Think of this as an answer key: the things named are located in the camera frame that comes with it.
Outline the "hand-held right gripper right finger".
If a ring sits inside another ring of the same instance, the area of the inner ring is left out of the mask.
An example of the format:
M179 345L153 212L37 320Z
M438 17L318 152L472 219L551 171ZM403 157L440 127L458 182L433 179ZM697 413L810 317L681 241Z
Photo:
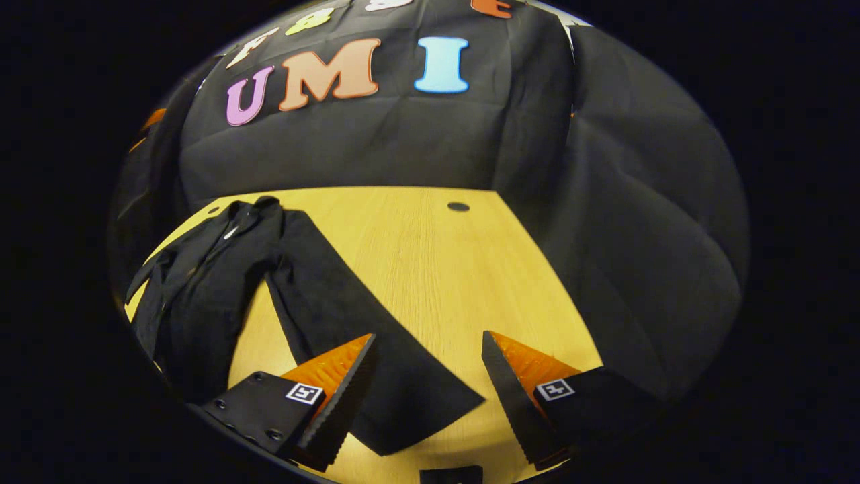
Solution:
M605 366L578 370L494 331L482 361L526 460L538 471L608 450L663 412L663 402Z

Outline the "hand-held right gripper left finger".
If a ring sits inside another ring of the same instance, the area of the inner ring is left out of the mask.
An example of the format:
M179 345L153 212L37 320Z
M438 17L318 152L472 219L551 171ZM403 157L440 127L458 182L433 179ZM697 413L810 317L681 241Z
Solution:
M194 409L264 454L326 471L374 379L376 339L365 334L281 376L254 372Z

